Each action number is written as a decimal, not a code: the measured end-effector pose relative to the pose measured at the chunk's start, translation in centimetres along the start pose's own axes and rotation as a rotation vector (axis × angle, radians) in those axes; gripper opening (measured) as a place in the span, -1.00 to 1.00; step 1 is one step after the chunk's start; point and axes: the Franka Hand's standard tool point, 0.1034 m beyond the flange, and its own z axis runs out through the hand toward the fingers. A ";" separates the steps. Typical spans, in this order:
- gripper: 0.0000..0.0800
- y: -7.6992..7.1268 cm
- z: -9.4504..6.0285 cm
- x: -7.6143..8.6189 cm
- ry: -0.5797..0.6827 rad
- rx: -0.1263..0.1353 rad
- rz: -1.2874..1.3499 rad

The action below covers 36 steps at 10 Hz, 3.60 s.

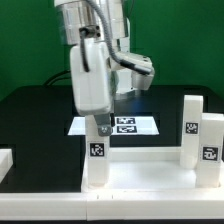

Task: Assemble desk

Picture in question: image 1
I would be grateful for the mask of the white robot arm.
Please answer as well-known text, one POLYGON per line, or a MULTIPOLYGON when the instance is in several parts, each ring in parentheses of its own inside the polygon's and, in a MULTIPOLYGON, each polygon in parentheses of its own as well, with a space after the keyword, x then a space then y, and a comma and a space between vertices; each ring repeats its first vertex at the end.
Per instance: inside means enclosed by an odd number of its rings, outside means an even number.
POLYGON ((54 0, 60 33, 71 47, 70 69, 77 112, 95 120, 97 132, 112 134, 116 72, 131 72, 131 85, 147 90, 155 70, 148 57, 124 52, 128 36, 124 0, 54 0))

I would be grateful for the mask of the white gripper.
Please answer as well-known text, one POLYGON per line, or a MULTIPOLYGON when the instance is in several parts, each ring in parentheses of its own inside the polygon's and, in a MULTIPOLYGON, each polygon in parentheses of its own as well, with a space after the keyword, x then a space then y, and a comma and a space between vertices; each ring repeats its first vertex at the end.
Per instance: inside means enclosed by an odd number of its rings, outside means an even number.
MULTIPOLYGON (((151 60, 130 52, 119 52, 118 55, 122 61, 130 65, 132 86, 140 90, 148 90, 155 75, 151 60)), ((112 88, 115 86, 112 81, 112 72, 124 68, 110 61, 104 42, 85 41, 84 48, 78 45, 70 51, 76 110, 81 116, 95 115, 94 119, 100 136, 112 134, 108 114, 112 110, 112 88)))

